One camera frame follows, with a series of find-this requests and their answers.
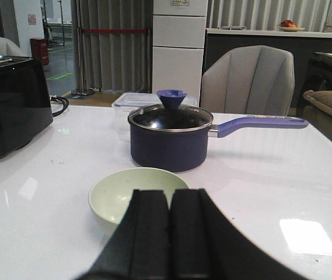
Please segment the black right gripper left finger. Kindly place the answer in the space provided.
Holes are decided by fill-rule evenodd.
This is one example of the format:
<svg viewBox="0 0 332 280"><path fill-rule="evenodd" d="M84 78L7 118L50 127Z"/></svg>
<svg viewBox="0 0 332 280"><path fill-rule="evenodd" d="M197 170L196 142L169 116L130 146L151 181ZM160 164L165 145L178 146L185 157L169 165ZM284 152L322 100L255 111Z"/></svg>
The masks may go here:
<svg viewBox="0 0 332 280"><path fill-rule="evenodd" d="M117 229L82 279L168 279L168 204L162 190L134 190Z"/></svg>

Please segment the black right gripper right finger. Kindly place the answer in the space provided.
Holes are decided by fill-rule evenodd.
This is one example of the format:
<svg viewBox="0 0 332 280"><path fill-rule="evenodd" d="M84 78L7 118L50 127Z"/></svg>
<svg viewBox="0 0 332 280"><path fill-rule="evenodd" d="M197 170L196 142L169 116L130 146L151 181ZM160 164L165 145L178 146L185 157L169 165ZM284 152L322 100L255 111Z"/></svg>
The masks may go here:
<svg viewBox="0 0 332 280"><path fill-rule="evenodd" d="M303 279L228 221L204 189L179 189L170 207L174 279Z"/></svg>

